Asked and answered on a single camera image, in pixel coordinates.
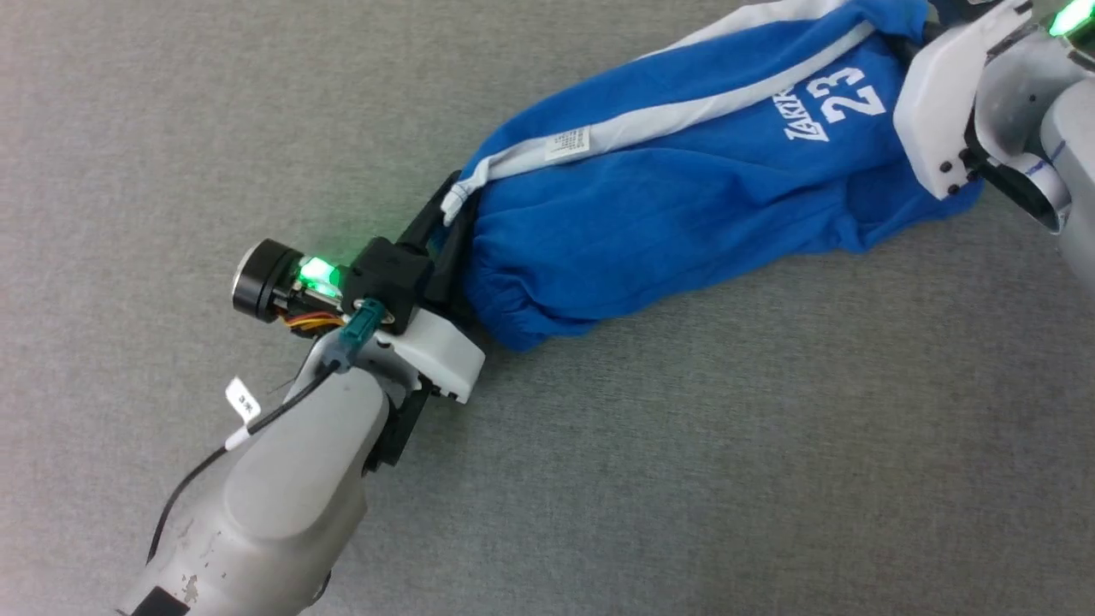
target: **white cable tag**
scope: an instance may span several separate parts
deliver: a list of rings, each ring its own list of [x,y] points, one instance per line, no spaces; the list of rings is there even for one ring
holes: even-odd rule
[[[243,418],[243,425],[246,426],[251,423],[251,420],[261,416],[263,412],[262,407],[258,406],[258,400],[251,395],[246,385],[240,381],[240,377],[233,377],[232,382],[228,384],[224,390],[224,397],[228,398],[228,403],[232,405],[235,412],[240,414]]]
[[[548,137],[548,146],[544,150],[544,162],[551,162],[561,158],[589,151],[589,127],[583,126],[558,135]]]

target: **blue garment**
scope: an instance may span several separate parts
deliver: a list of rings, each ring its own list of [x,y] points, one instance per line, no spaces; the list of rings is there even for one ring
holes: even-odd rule
[[[810,2],[816,10],[820,0],[784,4],[797,11]],[[579,129],[574,156],[492,176],[479,188],[465,291],[491,334],[529,350],[786,254],[864,252],[912,223],[970,207],[980,184],[933,198],[892,125],[903,69],[878,33],[919,40],[926,3],[829,3],[817,19],[764,23],[637,59],[542,101],[492,135],[463,179],[472,182],[491,154]],[[695,124],[675,116],[667,125],[680,129],[581,153],[583,127],[593,126],[587,138],[596,150],[615,135],[606,127],[626,124],[629,112],[658,107],[691,117],[706,97],[760,88],[863,32],[864,23],[878,33],[867,31],[809,79],[760,102]],[[665,106],[672,103],[685,108]]]

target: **green light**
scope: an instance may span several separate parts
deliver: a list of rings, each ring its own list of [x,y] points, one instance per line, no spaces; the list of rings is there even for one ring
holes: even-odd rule
[[[342,290],[338,288],[338,282],[342,281],[338,268],[316,256],[309,257],[300,265],[297,279],[304,287],[327,297],[342,295]]]
[[[1053,20],[1049,33],[1053,36],[1068,34],[1095,15],[1095,0],[1073,0],[1061,9]]]

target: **number 23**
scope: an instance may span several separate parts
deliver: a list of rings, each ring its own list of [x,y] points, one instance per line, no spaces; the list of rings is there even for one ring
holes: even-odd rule
[[[810,93],[815,98],[820,98],[822,96],[829,96],[831,89],[840,85],[841,82],[846,85],[855,85],[863,78],[866,77],[862,70],[857,68],[845,68],[841,69],[829,77],[821,77],[810,81],[806,85],[806,91]],[[854,98],[845,98],[843,96],[831,96],[826,98],[821,103],[821,113],[825,114],[825,119],[829,124],[835,124],[846,116],[841,107],[849,111],[858,112],[866,115],[881,115],[886,113],[886,105],[883,104],[881,98],[878,97],[878,93],[871,85],[865,85],[855,91],[856,94],[862,98],[856,101]]]

